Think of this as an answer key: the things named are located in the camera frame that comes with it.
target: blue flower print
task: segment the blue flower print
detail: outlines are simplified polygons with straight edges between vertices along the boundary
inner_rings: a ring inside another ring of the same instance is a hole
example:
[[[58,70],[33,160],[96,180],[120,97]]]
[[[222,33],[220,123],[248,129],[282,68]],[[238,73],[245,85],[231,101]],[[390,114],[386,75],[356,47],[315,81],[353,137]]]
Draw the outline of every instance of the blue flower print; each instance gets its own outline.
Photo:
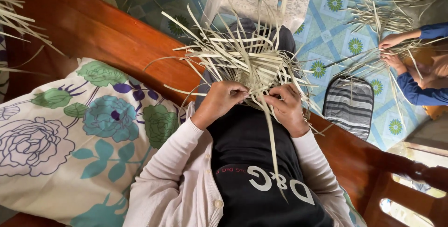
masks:
[[[84,115],[82,129],[87,135],[109,138],[115,142],[138,137],[135,108],[122,98],[102,96],[95,99]]]

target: white cardigan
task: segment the white cardigan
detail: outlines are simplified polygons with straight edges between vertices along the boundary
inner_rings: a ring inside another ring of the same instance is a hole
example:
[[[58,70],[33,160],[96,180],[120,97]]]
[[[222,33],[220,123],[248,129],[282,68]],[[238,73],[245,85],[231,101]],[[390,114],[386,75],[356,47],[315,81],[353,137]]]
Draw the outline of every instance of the white cardigan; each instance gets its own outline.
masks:
[[[154,154],[131,185],[124,227],[214,227],[223,216],[223,200],[210,167],[213,139],[189,119]],[[327,159],[311,131],[293,138],[305,184],[334,219],[334,226],[353,226]]]

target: sleeve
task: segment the sleeve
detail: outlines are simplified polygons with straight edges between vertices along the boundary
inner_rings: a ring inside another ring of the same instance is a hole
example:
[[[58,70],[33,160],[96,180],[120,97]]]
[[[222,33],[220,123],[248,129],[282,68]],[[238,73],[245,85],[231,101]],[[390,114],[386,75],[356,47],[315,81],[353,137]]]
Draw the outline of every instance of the sleeve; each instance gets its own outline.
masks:
[[[420,27],[422,34],[420,39],[432,39],[436,37],[448,36],[448,22],[425,25]]]
[[[339,226],[353,226],[344,191],[339,187],[336,176],[311,130],[300,138],[293,138],[293,143],[305,184],[319,197],[327,212],[339,222]]]
[[[188,119],[154,154],[131,185],[124,227],[182,224],[178,182],[203,132]]]
[[[413,105],[448,105],[448,88],[422,89],[409,72],[399,75],[396,81],[406,99]]]

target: black t-shirt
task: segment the black t-shirt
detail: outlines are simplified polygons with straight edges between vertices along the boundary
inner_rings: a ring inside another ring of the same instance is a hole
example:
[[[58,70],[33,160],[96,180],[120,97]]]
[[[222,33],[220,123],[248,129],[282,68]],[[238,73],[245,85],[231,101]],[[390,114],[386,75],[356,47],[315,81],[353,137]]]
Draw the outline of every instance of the black t-shirt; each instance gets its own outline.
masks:
[[[279,185],[262,111],[236,105],[207,128],[214,141],[211,166],[224,201],[219,226],[333,226],[317,196],[304,184],[288,131],[275,119],[272,122]]]

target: gray pants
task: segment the gray pants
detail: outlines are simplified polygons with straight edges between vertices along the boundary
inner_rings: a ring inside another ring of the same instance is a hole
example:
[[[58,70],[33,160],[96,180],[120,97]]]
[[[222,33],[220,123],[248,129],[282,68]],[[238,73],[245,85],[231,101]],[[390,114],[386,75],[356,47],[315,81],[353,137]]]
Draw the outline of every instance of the gray pants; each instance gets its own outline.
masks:
[[[246,35],[246,37],[250,38],[252,37],[252,33],[255,32],[257,30],[257,28],[255,27],[254,22],[249,19],[249,18],[242,18],[240,19],[240,23],[243,26],[243,30],[244,31],[240,31],[241,33],[241,37],[244,38],[244,33]],[[234,37],[237,37],[237,27],[238,29],[240,29],[240,27],[238,26],[238,23],[235,21],[232,24],[230,24],[230,26],[228,26],[230,28],[230,30],[233,33]],[[271,34],[269,36],[269,40],[273,40],[274,36],[277,33],[277,29],[273,28],[271,30]],[[285,26],[281,26],[280,27],[280,32],[279,32],[279,38],[277,39],[278,41],[280,41],[279,46],[277,48],[277,50],[284,50],[284,51],[288,51],[291,53],[295,53],[296,52],[296,42],[294,41],[293,38],[293,34],[291,33],[291,31],[289,29],[287,29]],[[207,81],[207,83],[214,83],[214,82],[218,82],[218,80],[208,71],[205,70],[203,75],[204,79]],[[203,84],[201,86],[198,87],[198,92],[199,93],[208,93],[208,91],[210,90],[210,86],[208,84]],[[196,102],[194,104],[194,109],[197,110],[199,108],[199,106],[201,105],[202,101],[204,100],[205,96],[196,96]]]

